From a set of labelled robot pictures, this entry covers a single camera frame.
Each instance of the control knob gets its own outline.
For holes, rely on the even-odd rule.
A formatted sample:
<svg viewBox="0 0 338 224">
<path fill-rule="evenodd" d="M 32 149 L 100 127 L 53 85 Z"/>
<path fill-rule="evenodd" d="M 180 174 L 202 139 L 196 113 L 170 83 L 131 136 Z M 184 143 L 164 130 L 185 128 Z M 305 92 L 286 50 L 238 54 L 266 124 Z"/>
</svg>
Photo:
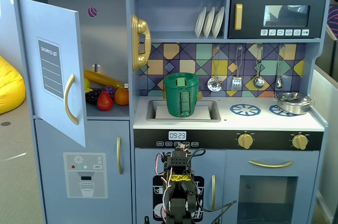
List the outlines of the control knob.
<svg viewBox="0 0 338 224">
<path fill-rule="evenodd" d="M 254 142 L 254 139 L 248 133 L 241 134 L 238 137 L 238 144 L 245 149 L 249 149 L 253 142 Z"/>
<path fill-rule="evenodd" d="M 298 134 L 293 137 L 292 144 L 295 148 L 304 150 L 306 148 L 306 145 L 308 143 L 307 137 L 303 134 Z"/>
</svg>

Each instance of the button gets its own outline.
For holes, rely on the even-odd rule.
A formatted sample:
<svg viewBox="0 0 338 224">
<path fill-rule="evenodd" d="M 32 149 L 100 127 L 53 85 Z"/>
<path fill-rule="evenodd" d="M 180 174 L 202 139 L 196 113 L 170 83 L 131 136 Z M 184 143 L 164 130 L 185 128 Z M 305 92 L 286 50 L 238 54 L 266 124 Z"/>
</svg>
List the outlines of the button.
<svg viewBox="0 0 338 224">
<path fill-rule="evenodd" d="M 276 30 L 269 30 L 269 35 L 276 35 Z"/>
<path fill-rule="evenodd" d="M 301 30 L 294 30 L 294 35 L 301 35 Z"/>
<path fill-rule="evenodd" d="M 284 30 L 277 30 L 277 35 L 284 35 Z"/>
<path fill-rule="evenodd" d="M 260 35 L 268 35 L 268 30 L 260 30 Z"/>
<path fill-rule="evenodd" d="M 290 36 L 290 35 L 292 35 L 292 32 L 293 32 L 293 30 L 286 30 L 285 31 L 285 35 L 289 35 Z"/>
<path fill-rule="evenodd" d="M 310 30 L 302 30 L 302 35 L 308 35 L 310 33 Z"/>
</svg>

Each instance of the blue burner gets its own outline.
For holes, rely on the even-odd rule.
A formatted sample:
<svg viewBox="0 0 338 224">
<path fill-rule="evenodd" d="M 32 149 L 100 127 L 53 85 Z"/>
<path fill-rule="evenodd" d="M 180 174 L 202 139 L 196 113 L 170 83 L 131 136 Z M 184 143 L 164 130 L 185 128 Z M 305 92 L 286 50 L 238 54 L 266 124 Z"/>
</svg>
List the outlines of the blue burner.
<svg viewBox="0 0 338 224">
<path fill-rule="evenodd" d="M 255 105 L 251 105 L 251 104 L 232 105 L 230 110 L 236 115 L 241 115 L 241 116 L 246 116 L 246 117 L 255 116 L 260 113 L 260 109 L 256 107 Z"/>
<path fill-rule="evenodd" d="M 276 115 L 282 116 L 282 117 L 294 117 L 294 116 L 298 116 L 296 114 L 292 114 L 292 113 L 286 112 L 285 110 L 282 110 L 277 105 L 270 106 L 269 110 L 273 114 L 276 114 Z"/>
</svg>

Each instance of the play kitchen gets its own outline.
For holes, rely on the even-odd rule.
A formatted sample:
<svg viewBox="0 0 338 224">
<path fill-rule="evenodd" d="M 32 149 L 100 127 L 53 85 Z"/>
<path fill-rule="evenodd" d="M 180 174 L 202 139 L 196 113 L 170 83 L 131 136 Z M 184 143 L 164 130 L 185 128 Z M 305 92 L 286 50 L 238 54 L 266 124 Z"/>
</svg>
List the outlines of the play kitchen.
<svg viewBox="0 0 338 224">
<path fill-rule="evenodd" d="M 329 1 L 14 0 L 45 221 L 310 224 Z"/>
</svg>

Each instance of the digital clock display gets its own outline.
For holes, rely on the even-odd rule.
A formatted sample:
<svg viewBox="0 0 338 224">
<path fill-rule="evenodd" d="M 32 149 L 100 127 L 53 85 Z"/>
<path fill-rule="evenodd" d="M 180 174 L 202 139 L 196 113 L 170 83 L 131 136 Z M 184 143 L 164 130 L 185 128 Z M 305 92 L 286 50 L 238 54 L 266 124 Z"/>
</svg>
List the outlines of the digital clock display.
<svg viewBox="0 0 338 224">
<path fill-rule="evenodd" d="M 186 140 L 186 132 L 174 132 L 174 131 L 169 131 L 169 140 L 170 141 L 185 141 Z"/>
</svg>

